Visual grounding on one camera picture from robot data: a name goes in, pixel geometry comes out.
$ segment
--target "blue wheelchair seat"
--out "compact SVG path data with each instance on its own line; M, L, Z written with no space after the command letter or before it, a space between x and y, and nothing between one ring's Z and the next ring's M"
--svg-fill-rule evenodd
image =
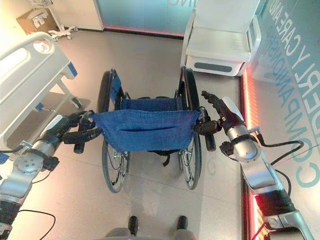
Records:
M116 106L121 89L118 75L113 79L110 100ZM92 116L106 141L120 153L186 149L201 114L183 110L180 97L127 99L122 97L114 111Z

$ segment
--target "cardboard box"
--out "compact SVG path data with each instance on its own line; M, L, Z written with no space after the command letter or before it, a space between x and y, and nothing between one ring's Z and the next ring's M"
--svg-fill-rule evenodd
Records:
M34 32L48 33L49 30L58 30L54 18L47 8L30 10L16 20L26 34Z

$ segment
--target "wire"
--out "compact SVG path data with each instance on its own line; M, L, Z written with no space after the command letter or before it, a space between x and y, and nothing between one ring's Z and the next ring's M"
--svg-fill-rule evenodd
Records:
M285 177L286 181L288 182L288 195L290 196L291 195L291 189L292 189L290 178L287 175L285 175L282 171L279 171L277 169L275 169L275 171L280 173L282 176Z
M255 235L252 237L251 240L255 240L256 239L256 237L259 235L259 233L265 227L265 225L266 225L266 223L262 223L261 227L258 229L258 231L256 231Z
M273 148L273 147L279 147L279 146L284 146L284 145L290 145L290 144L299 144L299 146L297 146L295 149L290 150L288 152L286 152L285 154L281 155L280 157L278 157L276 160L274 160L273 162L271 162L271 165L275 165L277 162L279 162L281 159L283 159L284 157L288 156L289 154L294 153L295 151L298 151L299 149L301 149L305 144L303 141L300 140L295 140L295 141L286 141L286 142L281 142L281 143L276 143L276 144L266 144L264 141L264 138L262 137L262 134L257 134L256 137L259 139L260 143L262 146L267 147L267 148Z
M19 145L17 146L15 149L13 150L0 150L0 154L12 154L12 153L16 153L19 152L21 149L23 149L24 146L23 145Z
M51 214L51 213L47 213L47 212L44 212L44 211L28 210L28 209L23 209L23 210L18 211L18 213L20 213L20 212L32 212L32 213L38 213L38 214L45 214L45 215L49 215L49 216L53 217L53 224L52 224L52 226L51 226L50 229L46 232L46 234L43 235L43 237L40 238L40 240L44 239L45 236L47 236L48 233L50 233L50 231L53 229L53 227L54 227L55 224L56 224L56 217L55 217L53 214Z
M45 176L44 178L42 178L41 180L39 180L39 181L33 181L32 182L32 184L37 184L37 183L40 183L40 182L42 182L43 180L45 180L47 177L49 177L50 176L50 174L51 174L51 171L49 171L49 173L47 174L47 176Z

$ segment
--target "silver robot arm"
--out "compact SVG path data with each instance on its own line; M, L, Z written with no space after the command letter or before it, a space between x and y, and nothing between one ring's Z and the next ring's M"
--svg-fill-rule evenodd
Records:
M94 125L88 122L93 113L82 111L69 116L57 115L34 145L14 161L12 172L0 185L0 240L8 239L12 223L32 188L33 179L40 171L53 171L58 165L59 160L53 155L61 142L75 144L74 151L81 152L85 142L102 132L100 128L92 129ZM68 132L78 124L78 132Z
M206 91L202 92L202 96L213 104L220 119L196 124L193 129L200 135L224 129L230 141L223 142L220 149L241 164L245 181L262 212L262 219L266 227L273 230L269 233L269 239L292 239L294 236L294 239L314 240L275 169L267 162L264 151L251 135L253 132L259 135L259 129L247 129L243 116L229 97L220 99Z

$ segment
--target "reclining chair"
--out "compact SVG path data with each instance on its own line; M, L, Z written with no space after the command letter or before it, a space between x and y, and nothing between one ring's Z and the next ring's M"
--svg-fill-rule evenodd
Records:
M259 0L198 0L186 26L181 66L241 76L261 42Z

